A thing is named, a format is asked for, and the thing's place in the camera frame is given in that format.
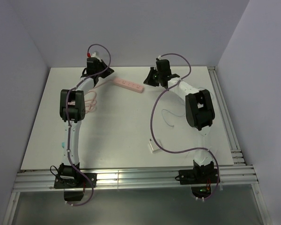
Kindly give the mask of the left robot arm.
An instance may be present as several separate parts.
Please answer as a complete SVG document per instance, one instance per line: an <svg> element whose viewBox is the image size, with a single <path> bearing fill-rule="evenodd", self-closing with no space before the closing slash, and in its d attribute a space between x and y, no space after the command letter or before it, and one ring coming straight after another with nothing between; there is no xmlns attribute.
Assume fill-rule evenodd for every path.
<svg viewBox="0 0 281 225"><path fill-rule="evenodd" d="M79 131L86 115L85 94L93 89L100 78L106 78L114 72L97 56L87 58L87 66L82 71L79 83L60 92L59 115L65 125L65 143L62 164L64 166L79 165Z"/></svg>

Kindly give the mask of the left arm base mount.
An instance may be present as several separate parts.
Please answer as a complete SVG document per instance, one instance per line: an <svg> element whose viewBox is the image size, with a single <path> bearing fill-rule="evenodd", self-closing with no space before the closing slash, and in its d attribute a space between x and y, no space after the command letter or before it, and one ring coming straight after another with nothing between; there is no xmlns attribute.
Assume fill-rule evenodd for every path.
<svg viewBox="0 0 281 225"><path fill-rule="evenodd" d="M67 203L79 203L83 197L86 188L91 188L91 197L96 187L96 173L82 173L79 164L74 169L71 165L61 164L59 168L52 165L50 173L55 177L54 189L64 190L64 200Z"/></svg>

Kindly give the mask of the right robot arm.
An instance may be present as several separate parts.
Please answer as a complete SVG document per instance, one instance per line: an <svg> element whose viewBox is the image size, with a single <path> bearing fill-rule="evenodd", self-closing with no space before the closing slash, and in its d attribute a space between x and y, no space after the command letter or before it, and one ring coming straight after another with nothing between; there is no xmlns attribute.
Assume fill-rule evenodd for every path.
<svg viewBox="0 0 281 225"><path fill-rule="evenodd" d="M144 84L158 87L162 86L164 91L157 97L150 116L150 132L151 140L155 143L158 149L170 154L182 154L189 151L195 151L194 166L200 166L193 171L194 179L199 182L205 182L209 178L209 170L203 166L210 165L215 162L215 157L211 150L205 147L194 147L181 151L170 151L162 147L155 138L153 131L153 118L157 104L167 91L176 94L185 103L185 117L188 125L197 129L199 132L206 127L211 127L215 119L214 106L211 94L207 89L197 89L185 81L186 77L180 77L172 73L170 62L167 59L156 59L156 66L151 67Z"/></svg>

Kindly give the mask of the silver white charger plug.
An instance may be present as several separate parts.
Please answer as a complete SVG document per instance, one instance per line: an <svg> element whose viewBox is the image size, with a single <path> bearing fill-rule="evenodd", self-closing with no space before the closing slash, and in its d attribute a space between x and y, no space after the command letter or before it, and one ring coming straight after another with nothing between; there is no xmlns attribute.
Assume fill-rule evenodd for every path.
<svg viewBox="0 0 281 225"><path fill-rule="evenodd" d="M156 144L156 142L150 138L148 142L148 149L152 154L158 153L161 151L160 147Z"/></svg>

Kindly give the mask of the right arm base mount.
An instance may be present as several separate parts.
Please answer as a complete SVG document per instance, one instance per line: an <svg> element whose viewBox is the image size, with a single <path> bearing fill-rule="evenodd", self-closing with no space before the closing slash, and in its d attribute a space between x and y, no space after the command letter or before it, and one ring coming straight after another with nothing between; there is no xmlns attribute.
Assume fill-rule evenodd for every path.
<svg viewBox="0 0 281 225"><path fill-rule="evenodd" d="M175 180L180 185L195 185L191 186L192 194L196 198L205 199L212 194L211 185L219 185L220 176L219 170L215 168L213 162L201 166L194 163L192 169L179 170Z"/></svg>

